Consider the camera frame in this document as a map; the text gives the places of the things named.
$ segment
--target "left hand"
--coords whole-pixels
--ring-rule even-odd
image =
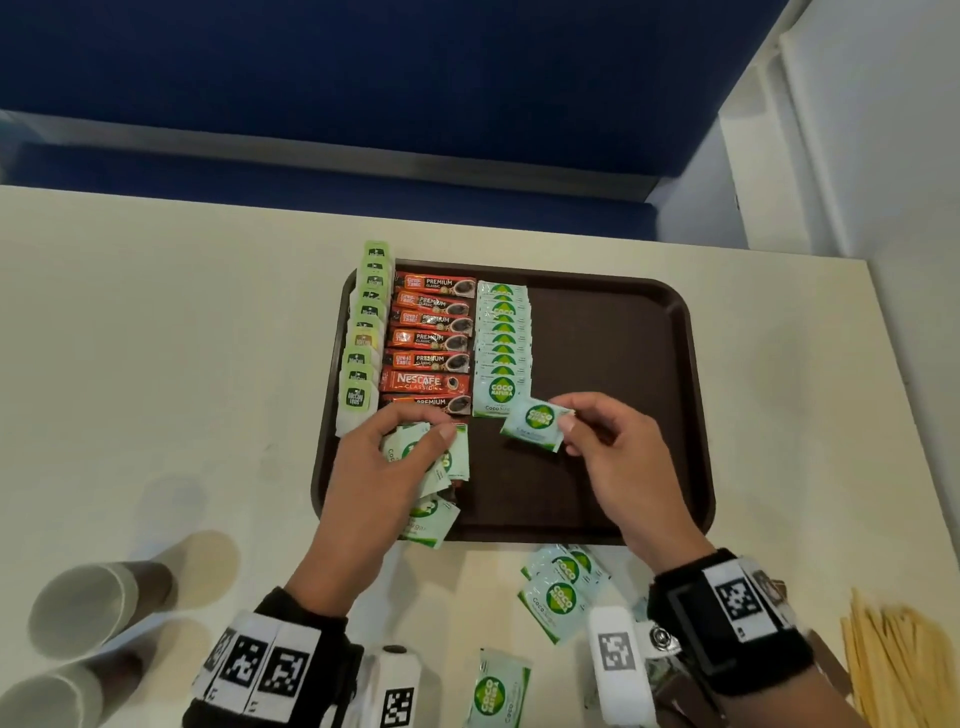
[[[380,440],[401,423],[436,425],[402,460],[388,463]],[[333,461],[313,543],[286,591],[314,614],[344,617],[380,573],[384,554],[407,523],[427,469],[457,435],[438,407],[394,402],[344,436]]]

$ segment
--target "white wall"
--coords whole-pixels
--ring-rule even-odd
[[[960,3],[813,0],[781,45],[839,248],[870,261],[960,553]]]

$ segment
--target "blue panel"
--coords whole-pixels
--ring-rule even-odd
[[[7,183],[489,228],[657,237],[657,211],[641,203],[85,147],[25,144]]]
[[[786,0],[5,0],[0,109],[679,175]]]

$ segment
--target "hand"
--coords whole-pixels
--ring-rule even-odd
[[[381,438],[400,423],[429,422],[430,431],[409,455],[388,463]],[[427,469],[444,454],[457,430],[438,407],[394,402],[340,441],[313,543],[286,591],[304,609],[343,617],[371,585],[383,556],[407,523]]]
[[[558,422],[566,451],[587,461],[600,507],[647,566],[660,573],[715,550],[686,510],[670,450],[653,418],[597,392],[551,401],[577,411]],[[607,430],[612,443],[601,442],[590,425]]]

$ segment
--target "right hand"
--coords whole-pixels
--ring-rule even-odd
[[[688,564],[715,549],[697,528],[677,480],[670,450],[651,418],[598,392],[551,400],[574,409],[558,425],[566,451],[583,456],[600,507],[623,534],[624,543],[654,573]],[[607,445],[590,425],[613,437]]]

